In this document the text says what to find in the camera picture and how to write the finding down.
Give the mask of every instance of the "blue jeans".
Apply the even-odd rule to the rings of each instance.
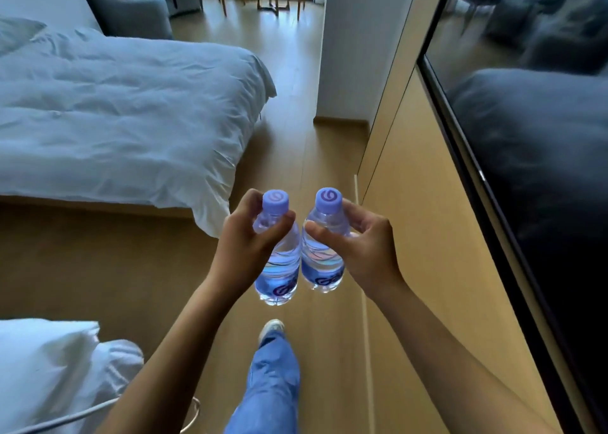
[[[249,368],[247,391],[224,434],[296,434],[300,367],[283,332],[262,341]]]

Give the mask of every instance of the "person's left hand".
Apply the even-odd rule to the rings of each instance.
[[[255,218],[262,211],[262,193],[250,189],[238,207],[224,220],[218,248],[207,281],[237,300],[260,275],[272,249],[287,235],[295,213],[289,210],[275,225],[257,234]]]

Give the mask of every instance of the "plastic water bottle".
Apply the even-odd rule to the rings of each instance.
[[[334,188],[317,192],[314,208],[306,221],[314,221],[331,232],[350,236],[350,224],[342,211],[342,194]],[[344,261],[330,247],[317,242],[302,228],[302,274],[323,293],[335,290],[344,276]]]
[[[289,210],[289,196],[280,190],[264,193],[262,212],[254,222],[254,231],[264,232]],[[300,271],[300,232],[294,222],[287,235],[274,247],[266,267],[255,280],[255,289],[266,304],[284,305],[294,296]]]

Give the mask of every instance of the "shoe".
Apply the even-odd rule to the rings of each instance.
[[[272,319],[266,322],[266,325],[264,325],[264,328],[262,329],[262,331],[260,332],[260,336],[258,337],[258,345],[261,345],[262,341],[264,341],[264,338],[266,338],[266,335],[273,331],[284,332],[285,324],[278,319]]]

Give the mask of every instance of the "cable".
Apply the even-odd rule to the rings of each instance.
[[[39,432],[48,431],[50,429],[53,429],[53,428],[56,428],[59,426],[63,426],[64,424],[74,423],[75,421],[86,418],[87,416],[92,415],[93,413],[98,412],[99,410],[102,410],[106,407],[113,406],[118,401],[118,399],[119,398],[106,400],[105,402],[102,402],[101,404],[87,408],[86,410],[83,410],[82,412],[74,413],[72,415],[65,415],[60,418],[51,419],[50,421],[45,421],[43,423],[35,424],[33,426],[28,426],[28,427],[25,427],[22,429],[18,429],[16,431],[12,431],[9,434],[38,434]],[[195,397],[192,398],[192,401],[194,402],[194,417],[192,418],[191,422],[189,422],[186,425],[186,427],[180,431],[180,434],[189,430],[192,427],[192,425],[194,424],[194,422],[196,421],[196,419],[198,418],[198,415],[201,413],[201,401]]]

